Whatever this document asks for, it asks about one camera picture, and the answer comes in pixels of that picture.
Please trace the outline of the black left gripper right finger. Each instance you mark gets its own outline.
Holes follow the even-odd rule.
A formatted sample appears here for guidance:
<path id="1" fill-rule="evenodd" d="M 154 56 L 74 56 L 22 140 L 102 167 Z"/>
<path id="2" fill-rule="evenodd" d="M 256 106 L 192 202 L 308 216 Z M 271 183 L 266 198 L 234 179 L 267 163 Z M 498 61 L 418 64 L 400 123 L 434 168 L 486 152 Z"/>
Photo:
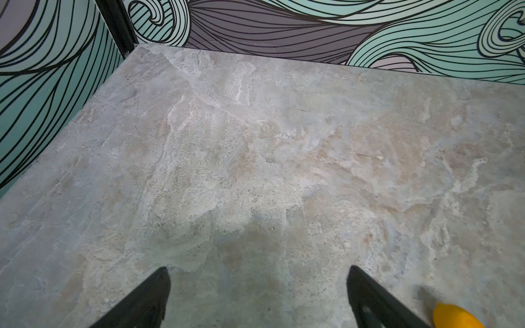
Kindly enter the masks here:
<path id="1" fill-rule="evenodd" d="M 358 327 L 428 326 L 359 266 L 350 267 L 346 287 Z"/>

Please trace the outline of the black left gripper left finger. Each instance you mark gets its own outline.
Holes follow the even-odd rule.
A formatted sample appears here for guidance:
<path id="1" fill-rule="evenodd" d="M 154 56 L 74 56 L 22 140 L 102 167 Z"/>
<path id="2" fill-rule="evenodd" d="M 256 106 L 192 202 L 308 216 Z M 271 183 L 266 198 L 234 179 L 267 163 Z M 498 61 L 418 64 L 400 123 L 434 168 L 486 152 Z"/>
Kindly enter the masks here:
<path id="1" fill-rule="evenodd" d="M 168 269 L 162 266 L 91 327 L 160 327 L 170 289 Z"/>

